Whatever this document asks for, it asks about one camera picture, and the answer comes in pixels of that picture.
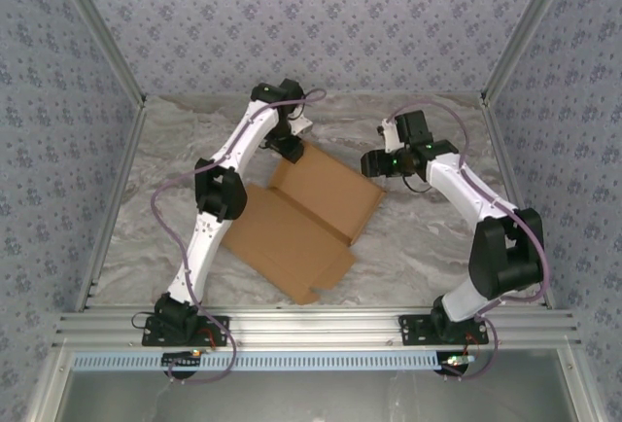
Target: wall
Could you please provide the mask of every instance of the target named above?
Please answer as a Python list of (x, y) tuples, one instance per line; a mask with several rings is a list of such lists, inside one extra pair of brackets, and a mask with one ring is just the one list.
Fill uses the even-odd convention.
[(528, 0), (94, 0), (146, 94), (474, 91)]
[(76, 302), (134, 106), (70, 0), (0, 0), (0, 420)]
[(622, 420), (622, 0), (555, 0), (494, 104), (558, 305)]

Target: cardboard box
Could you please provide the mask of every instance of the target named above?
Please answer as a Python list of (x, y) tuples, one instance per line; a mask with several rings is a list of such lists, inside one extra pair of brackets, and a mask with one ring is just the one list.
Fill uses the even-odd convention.
[(310, 143), (296, 164), (282, 159), (268, 188), (248, 202), (223, 245), (296, 303), (318, 300), (354, 264), (359, 238), (384, 191)]

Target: enclosure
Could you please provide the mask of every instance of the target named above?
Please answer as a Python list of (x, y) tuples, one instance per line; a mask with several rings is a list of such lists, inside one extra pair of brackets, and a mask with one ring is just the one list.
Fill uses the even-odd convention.
[[(464, 420), (622, 418), (620, 1), (3, 0), (2, 417), (166, 420), (179, 406), (194, 420), (238, 398), (248, 406), (214, 416), (445, 420), (440, 402), (454, 398)], [(541, 215), (551, 289), (490, 312), (499, 356), (478, 382), (424, 371), (457, 346), (402, 343), (397, 318), (460, 285), (473, 242), (416, 177), (417, 193), (374, 180), (386, 195), (351, 248), (357, 261), (317, 303), (295, 305), (218, 250), (202, 301), (230, 317), (241, 354), (212, 399), (192, 408), (201, 390), (170, 385), (163, 350), (141, 346), (130, 319), (154, 309), (181, 261), (153, 192), (218, 151), (253, 87), (284, 78), (328, 91), (305, 107), (303, 138), (356, 171), (382, 147), (381, 121), (422, 99), (434, 139), (461, 151), (440, 103), (466, 124), (473, 172)], [(279, 160), (257, 150), (244, 184), (265, 186)], [(157, 202), (186, 244), (193, 192), (188, 179)], [(230, 350), (200, 370), (222, 369)], [(476, 369), (493, 343), (481, 353)], [(549, 406), (530, 381), (550, 389)], [(259, 388), (289, 402), (265, 407)], [(368, 406), (348, 406), (357, 393)]]

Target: cardboard flap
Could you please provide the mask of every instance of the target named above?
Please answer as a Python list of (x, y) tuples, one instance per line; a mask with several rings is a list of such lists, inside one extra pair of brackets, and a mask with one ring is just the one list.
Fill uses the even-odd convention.
[(246, 191), (246, 208), (231, 224), (223, 245), (297, 303), (317, 300), (310, 288), (332, 287), (339, 280), (337, 271), (326, 270), (338, 265), (343, 276), (354, 256), (343, 242), (273, 191), (254, 184)]
[(341, 161), (304, 142), (296, 164), (282, 159), (269, 187), (342, 233), (352, 245), (384, 196), (384, 191)]

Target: gray marble surface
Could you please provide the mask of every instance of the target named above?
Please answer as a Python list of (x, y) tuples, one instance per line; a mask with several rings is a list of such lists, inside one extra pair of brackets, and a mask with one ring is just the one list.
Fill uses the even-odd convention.
[[(381, 148), (380, 120), (414, 95), (341, 93), (308, 106), (314, 122), (305, 136), (324, 151), (359, 170), (361, 155)], [(468, 163), (495, 191), (504, 194), (481, 109), (475, 96), (434, 98), (455, 109), (471, 136)], [(245, 95), (150, 97), (121, 210), (92, 303), (135, 304), (155, 301), (180, 264), (177, 247), (150, 210), (150, 196), (164, 180), (209, 158), (235, 128), (248, 103)], [(459, 149), (460, 128), (444, 111), (421, 107), (435, 139)], [(279, 157), (257, 151), (245, 183), (266, 185)], [(467, 276), (472, 233), (437, 191), (408, 191), (401, 179), (377, 179), (387, 195), (363, 235), (352, 247), (358, 261), (338, 285), (321, 293), (322, 304), (429, 305)], [(416, 177), (411, 185), (424, 188)], [(190, 240), (196, 207), (193, 180), (165, 192), (159, 207), (169, 225)], [(204, 301), (211, 305), (288, 304), (291, 300), (225, 247), (208, 275)]]

